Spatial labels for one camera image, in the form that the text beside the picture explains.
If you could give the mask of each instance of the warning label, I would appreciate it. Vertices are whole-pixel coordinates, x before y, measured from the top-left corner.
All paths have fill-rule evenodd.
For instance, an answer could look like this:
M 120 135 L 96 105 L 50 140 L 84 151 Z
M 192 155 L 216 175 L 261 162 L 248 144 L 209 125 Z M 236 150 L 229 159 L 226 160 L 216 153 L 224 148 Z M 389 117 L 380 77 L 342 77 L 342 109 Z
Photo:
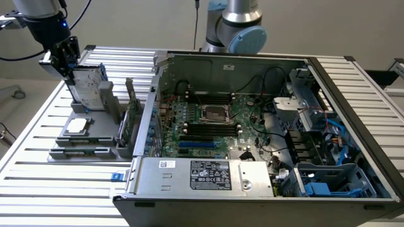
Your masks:
M 232 190 L 228 162 L 190 161 L 190 184 L 193 190 Z

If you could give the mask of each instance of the blue pcie slot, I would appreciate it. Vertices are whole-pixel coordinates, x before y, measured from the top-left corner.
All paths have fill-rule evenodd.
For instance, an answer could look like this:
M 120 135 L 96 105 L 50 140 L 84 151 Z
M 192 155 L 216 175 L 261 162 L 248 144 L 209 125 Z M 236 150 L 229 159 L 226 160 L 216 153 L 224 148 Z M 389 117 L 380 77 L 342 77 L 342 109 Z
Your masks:
M 190 143 L 190 142 L 180 142 L 178 143 L 180 148 L 216 148 L 214 143 Z

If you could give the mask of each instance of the green circuit board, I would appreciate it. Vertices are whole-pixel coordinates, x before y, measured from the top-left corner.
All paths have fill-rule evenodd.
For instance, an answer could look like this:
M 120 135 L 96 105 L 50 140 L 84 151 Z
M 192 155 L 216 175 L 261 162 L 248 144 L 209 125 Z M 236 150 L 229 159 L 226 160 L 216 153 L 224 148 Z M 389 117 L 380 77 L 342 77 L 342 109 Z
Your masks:
M 165 96 L 162 102 L 162 107 L 165 109 L 165 115 L 162 119 L 162 157 L 194 157 L 194 158 L 236 158 L 230 157 L 230 153 L 234 151 L 245 151 L 246 146 L 254 146 L 254 140 L 258 137 L 260 141 L 265 138 L 265 135 L 256 132 L 250 126 L 252 121 L 249 120 L 250 112 L 256 110 L 252 116 L 260 116 L 257 108 L 254 106 L 248 106 L 246 102 L 250 101 L 249 96 L 238 96 L 236 100 L 232 101 L 228 107 L 229 123 L 230 125 L 241 125 L 241 134 L 238 136 L 214 136 L 213 143 L 214 148 L 186 148 L 188 152 L 178 147 L 180 136 L 186 135 L 182 131 L 184 123 L 188 124 L 202 124 L 202 106 L 209 106 L 212 108 L 221 107 L 224 105 L 201 105 L 201 104 L 188 104 L 182 97 L 174 99 L 172 96 Z M 256 121 L 253 127 L 265 131 L 265 126 Z

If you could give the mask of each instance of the white wall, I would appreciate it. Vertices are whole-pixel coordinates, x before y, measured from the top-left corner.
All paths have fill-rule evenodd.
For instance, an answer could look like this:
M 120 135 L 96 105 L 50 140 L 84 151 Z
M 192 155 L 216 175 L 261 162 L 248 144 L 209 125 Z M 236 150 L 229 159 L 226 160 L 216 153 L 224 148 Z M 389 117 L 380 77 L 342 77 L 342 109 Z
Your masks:
M 72 24 L 85 0 L 66 0 Z M 202 45 L 208 0 L 201 0 L 197 46 Z M 384 69 L 404 57 L 404 0 L 260 0 L 269 38 L 264 52 L 352 55 L 366 69 Z M 0 1 L 0 13 L 13 9 Z M 192 0 L 93 0 L 73 30 L 86 44 L 192 48 Z M 22 57 L 40 50 L 28 29 L 0 32 L 0 56 Z M 36 64 L 0 62 L 0 78 L 52 77 Z

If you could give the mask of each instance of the motherboard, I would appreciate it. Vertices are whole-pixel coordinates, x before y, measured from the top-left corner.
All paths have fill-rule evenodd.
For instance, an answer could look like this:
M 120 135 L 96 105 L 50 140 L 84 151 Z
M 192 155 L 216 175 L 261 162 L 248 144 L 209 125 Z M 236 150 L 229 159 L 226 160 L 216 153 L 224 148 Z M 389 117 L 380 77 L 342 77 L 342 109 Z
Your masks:
M 256 96 L 164 96 L 162 157 L 238 159 L 246 152 L 258 157 L 266 138 Z

